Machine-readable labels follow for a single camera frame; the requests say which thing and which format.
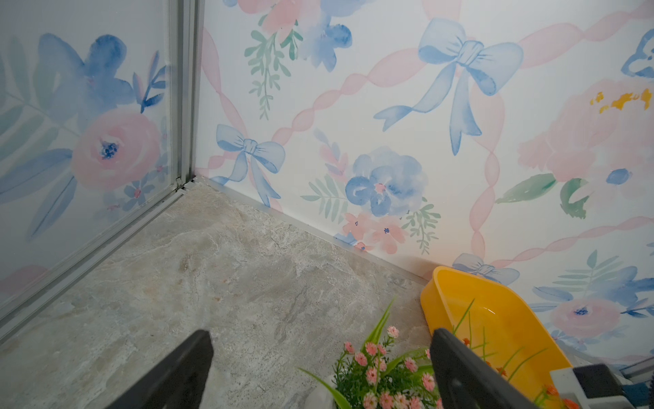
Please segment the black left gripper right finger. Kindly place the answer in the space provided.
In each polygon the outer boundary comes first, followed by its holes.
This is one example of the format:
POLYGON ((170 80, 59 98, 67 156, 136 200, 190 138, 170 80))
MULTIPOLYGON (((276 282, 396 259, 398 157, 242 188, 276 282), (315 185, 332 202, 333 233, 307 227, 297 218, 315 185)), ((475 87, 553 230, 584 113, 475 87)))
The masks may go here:
POLYGON ((535 407, 448 330, 439 328, 434 331, 430 354, 443 407, 535 407))

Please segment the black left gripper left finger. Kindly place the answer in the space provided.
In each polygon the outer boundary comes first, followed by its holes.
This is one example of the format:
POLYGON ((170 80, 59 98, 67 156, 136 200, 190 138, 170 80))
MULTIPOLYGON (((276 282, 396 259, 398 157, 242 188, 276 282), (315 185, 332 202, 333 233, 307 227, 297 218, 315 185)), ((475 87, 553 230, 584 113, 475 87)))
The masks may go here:
POLYGON ((108 407, 198 408, 213 356, 211 334, 197 330, 108 407))

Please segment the yellow plastic storage tray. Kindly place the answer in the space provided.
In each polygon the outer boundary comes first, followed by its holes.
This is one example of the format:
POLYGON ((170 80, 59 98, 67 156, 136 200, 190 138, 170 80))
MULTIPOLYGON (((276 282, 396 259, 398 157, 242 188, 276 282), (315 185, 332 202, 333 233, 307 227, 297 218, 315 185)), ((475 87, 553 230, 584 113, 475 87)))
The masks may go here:
POLYGON ((431 332, 448 330, 537 407, 565 406, 550 373, 572 364, 507 286, 437 267, 420 301, 431 332))

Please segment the pink flower plant back pot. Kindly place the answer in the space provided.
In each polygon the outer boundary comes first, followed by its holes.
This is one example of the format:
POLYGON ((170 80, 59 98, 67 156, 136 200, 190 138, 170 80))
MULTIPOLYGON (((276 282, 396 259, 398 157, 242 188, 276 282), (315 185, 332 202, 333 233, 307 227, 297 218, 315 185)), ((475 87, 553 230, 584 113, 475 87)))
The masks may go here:
POLYGON ((387 306, 360 347, 345 342, 331 380, 300 370, 326 390, 337 408, 443 407, 426 348, 391 356, 400 338, 398 328, 388 325, 391 308, 387 306))

